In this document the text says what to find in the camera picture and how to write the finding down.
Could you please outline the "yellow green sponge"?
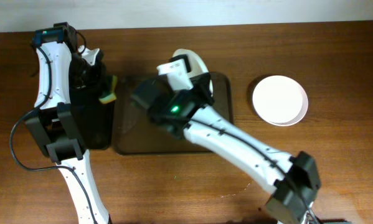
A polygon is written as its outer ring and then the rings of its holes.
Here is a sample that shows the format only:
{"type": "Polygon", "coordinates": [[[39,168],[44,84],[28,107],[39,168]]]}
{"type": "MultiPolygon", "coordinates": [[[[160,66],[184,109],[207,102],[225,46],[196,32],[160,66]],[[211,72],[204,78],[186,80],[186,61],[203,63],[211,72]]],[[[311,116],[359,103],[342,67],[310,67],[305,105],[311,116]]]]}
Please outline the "yellow green sponge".
{"type": "Polygon", "coordinates": [[[116,100],[115,89],[118,82],[117,76],[106,76],[102,83],[102,94],[99,96],[99,101],[102,104],[108,104],[116,100]]]}

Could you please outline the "white plate with sauce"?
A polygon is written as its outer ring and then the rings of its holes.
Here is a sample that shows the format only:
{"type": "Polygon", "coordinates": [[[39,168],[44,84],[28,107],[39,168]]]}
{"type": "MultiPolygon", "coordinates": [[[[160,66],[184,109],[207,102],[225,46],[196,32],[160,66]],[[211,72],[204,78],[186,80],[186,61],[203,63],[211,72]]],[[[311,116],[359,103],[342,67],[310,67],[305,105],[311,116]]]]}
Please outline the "white plate with sauce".
{"type": "Polygon", "coordinates": [[[294,79],[281,75],[268,76],[255,85],[252,106],[265,103],[304,103],[309,106],[305,89],[294,79]]]}

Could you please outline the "white plate with brown streak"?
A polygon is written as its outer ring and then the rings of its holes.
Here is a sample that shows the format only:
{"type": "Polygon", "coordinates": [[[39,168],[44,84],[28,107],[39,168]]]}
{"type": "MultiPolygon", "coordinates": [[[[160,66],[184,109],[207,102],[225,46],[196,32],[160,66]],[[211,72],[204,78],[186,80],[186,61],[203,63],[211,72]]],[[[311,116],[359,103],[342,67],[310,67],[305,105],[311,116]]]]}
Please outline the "white plate with brown streak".
{"type": "Polygon", "coordinates": [[[308,105],[304,103],[265,103],[253,107],[262,120],[274,126],[292,126],[300,122],[308,111],[308,105]]]}

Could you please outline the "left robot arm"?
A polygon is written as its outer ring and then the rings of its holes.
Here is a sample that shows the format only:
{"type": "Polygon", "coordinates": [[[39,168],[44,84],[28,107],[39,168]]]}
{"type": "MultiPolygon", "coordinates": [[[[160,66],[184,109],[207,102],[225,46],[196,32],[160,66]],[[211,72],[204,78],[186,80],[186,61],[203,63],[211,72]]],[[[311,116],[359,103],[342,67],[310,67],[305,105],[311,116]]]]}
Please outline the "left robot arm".
{"type": "Polygon", "coordinates": [[[78,45],[83,35],[66,22],[35,32],[39,89],[22,121],[51,170],[62,174],[79,223],[111,223],[93,178],[92,150],[111,143],[117,77],[106,74],[103,52],[78,45]]]}

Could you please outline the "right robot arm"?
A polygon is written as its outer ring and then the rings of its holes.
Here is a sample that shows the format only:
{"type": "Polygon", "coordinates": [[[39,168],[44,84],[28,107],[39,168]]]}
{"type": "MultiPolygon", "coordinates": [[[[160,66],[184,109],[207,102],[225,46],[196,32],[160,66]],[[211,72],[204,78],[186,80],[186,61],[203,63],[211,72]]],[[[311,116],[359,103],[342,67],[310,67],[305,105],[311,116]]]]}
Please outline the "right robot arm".
{"type": "Polygon", "coordinates": [[[313,157],[270,147],[216,112],[211,74],[199,57],[183,53],[157,69],[156,78],[141,82],[131,94],[152,123],[248,174],[270,194],[265,208],[278,223],[320,222],[312,211],[321,188],[313,157]]]}

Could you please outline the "black tray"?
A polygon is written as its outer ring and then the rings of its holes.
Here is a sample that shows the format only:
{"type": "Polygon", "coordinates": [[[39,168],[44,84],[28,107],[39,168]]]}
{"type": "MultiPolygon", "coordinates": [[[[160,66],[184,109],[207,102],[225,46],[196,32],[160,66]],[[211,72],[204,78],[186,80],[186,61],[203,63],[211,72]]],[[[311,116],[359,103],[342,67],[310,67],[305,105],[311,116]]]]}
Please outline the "black tray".
{"type": "Polygon", "coordinates": [[[70,89],[72,113],[88,149],[105,150],[111,144],[114,103],[99,99],[108,90],[103,85],[70,89]]]}

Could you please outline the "brown plastic tray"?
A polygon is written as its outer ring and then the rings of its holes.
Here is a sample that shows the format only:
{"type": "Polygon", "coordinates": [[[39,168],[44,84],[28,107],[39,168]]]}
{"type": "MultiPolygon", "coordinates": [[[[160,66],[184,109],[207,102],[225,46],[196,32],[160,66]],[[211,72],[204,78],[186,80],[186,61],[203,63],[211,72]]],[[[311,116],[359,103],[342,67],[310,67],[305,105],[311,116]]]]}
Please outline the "brown plastic tray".
{"type": "Polygon", "coordinates": [[[204,147],[186,140],[176,139],[165,129],[153,124],[146,111],[131,99],[134,90],[146,80],[158,79],[167,83],[164,76],[134,75],[124,77],[116,88],[112,148],[120,155],[193,154],[209,153],[204,147]]]}

